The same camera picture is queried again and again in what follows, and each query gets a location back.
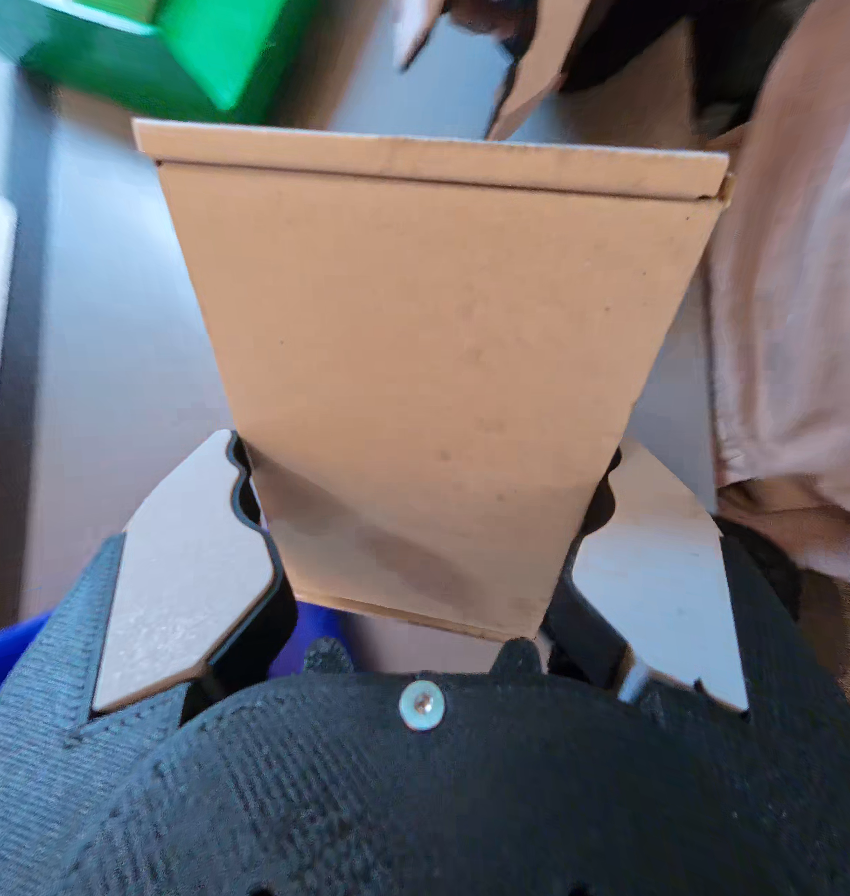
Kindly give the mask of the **person's pink shirt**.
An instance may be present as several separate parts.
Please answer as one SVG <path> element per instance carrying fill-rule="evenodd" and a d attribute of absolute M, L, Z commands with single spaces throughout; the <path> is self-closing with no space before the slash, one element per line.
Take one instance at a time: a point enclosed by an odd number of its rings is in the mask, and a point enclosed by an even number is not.
<path fill-rule="evenodd" d="M 708 252 L 721 509 L 850 581 L 850 1 L 811 2 Z"/>

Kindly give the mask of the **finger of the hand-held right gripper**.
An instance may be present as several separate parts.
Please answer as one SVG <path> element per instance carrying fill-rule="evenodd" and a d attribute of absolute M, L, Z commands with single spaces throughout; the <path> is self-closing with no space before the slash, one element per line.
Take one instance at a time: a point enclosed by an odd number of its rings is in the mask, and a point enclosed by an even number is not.
<path fill-rule="evenodd" d="M 396 68 L 406 71 L 428 42 L 446 1 L 396 1 Z"/>
<path fill-rule="evenodd" d="M 565 79 L 590 1 L 537 1 L 524 18 L 525 46 L 514 54 L 484 139 L 509 139 Z"/>

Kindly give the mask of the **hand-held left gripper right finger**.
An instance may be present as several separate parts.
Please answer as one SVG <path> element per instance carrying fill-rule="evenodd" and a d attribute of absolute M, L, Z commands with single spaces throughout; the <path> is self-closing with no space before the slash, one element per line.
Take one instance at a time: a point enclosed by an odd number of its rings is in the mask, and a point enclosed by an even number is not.
<path fill-rule="evenodd" d="M 659 682 L 748 709 L 722 533 L 633 439 L 594 493 L 542 630 L 551 667 L 623 702 Z"/>

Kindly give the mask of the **brown cardboard box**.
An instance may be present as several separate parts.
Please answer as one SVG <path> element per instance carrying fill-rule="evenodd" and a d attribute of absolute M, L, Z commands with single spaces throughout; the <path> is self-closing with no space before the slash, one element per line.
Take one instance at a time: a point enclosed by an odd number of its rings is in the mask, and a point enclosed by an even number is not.
<path fill-rule="evenodd" d="M 133 133 L 295 593 L 535 635 L 726 207 L 729 157 Z"/>

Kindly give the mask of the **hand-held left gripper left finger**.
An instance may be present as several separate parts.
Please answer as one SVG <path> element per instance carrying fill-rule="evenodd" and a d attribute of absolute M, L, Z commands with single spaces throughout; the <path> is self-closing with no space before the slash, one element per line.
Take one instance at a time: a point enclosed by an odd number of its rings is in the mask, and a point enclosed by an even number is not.
<path fill-rule="evenodd" d="M 217 701 L 260 683 L 298 608 L 240 437 L 210 435 L 123 531 L 92 711 L 183 684 Z"/>

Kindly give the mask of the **green plastic bin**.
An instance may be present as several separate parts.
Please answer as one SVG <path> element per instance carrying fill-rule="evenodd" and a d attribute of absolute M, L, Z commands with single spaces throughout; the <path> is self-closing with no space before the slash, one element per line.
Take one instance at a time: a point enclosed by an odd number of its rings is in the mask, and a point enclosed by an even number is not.
<path fill-rule="evenodd" d="M 0 51 L 145 117 L 258 126 L 318 2 L 0 1 Z"/>

